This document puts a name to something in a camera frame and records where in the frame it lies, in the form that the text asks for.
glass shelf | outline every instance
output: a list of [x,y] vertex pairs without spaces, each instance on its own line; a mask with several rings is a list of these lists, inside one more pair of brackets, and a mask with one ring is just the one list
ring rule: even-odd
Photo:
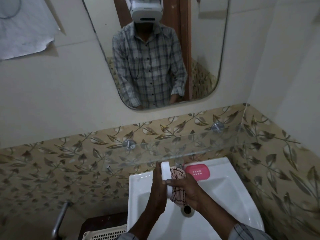
[[112,149],[104,154],[103,171],[134,165],[161,162],[172,158],[219,151],[234,146],[254,143],[242,125],[227,127],[220,132],[204,130],[199,133],[137,144],[133,149]]

checkered cloth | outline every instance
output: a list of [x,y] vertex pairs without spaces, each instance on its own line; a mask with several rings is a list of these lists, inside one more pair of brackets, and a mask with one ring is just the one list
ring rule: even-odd
[[[122,234],[117,240],[139,240],[132,233]],[[272,240],[268,234],[245,224],[236,224],[228,240]]]
[[126,105],[168,105],[172,94],[184,95],[188,77],[173,28],[154,24],[147,42],[130,23],[114,35],[113,59]]

white ceramic sink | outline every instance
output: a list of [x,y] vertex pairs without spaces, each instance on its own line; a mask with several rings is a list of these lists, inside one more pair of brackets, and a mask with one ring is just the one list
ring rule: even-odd
[[[208,179],[198,181],[207,194],[238,221],[264,230],[258,209],[228,158],[186,164],[186,167],[196,164],[205,164],[210,170]],[[129,180],[128,229],[136,223],[147,205],[152,172],[131,175]],[[180,207],[167,200],[165,212],[153,227],[148,239],[218,240],[221,238],[198,212],[192,217],[185,217]]]

pink cloth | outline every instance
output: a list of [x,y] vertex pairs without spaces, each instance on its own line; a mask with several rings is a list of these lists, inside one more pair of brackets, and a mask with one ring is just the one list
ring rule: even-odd
[[[183,179],[186,177],[186,173],[182,169],[171,167],[170,170],[172,179]],[[173,187],[170,200],[179,207],[185,207],[187,205],[186,192],[180,187]]]

wooden door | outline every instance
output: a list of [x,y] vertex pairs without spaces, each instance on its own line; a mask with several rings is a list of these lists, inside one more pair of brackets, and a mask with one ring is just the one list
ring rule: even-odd
[[[121,28],[132,22],[126,0],[113,0],[119,17]],[[163,15],[161,22],[176,31],[181,44],[182,58],[191,77],[191,49],[189,48],[189,7],[188,0],[163,0]],[[189,78],[186,82],[184,100],[190,100]]]

